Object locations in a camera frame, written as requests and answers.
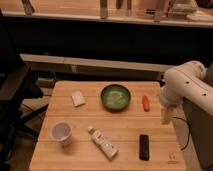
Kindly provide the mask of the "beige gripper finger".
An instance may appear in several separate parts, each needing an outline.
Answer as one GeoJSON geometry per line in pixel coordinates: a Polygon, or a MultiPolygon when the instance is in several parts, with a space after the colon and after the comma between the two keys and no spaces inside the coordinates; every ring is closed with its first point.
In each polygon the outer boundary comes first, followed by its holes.
{"type": "Polygon", "coordinates": [[[172,108],[163,108],[161,115],[161,122],[163,124],[169,124],[172,120],[173,109],[172,108]]]}

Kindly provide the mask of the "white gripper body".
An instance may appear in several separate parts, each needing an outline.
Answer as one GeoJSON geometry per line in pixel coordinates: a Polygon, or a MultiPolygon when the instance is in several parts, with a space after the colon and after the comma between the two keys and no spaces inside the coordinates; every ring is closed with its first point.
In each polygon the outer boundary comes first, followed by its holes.
{"type": "Polygon", "coordinates": [[[181,103],[181,96],[168,87],[162,87],[159,95],[160,103],[166,107],[176,107],[181,103]]]}

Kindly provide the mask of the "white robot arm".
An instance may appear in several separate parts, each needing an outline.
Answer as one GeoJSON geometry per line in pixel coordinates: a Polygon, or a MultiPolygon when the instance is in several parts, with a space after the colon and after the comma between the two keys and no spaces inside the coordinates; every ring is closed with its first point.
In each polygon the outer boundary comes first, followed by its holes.
{"type": "Polygon", "coordinates": [[[207,69],[199,61],[189,61],[164,73],[165,85],[159,92],[163,106],[161,122],[169,124],[173,110],[186,98],[213,116],[213,87],[203,82],[207,69]]]}

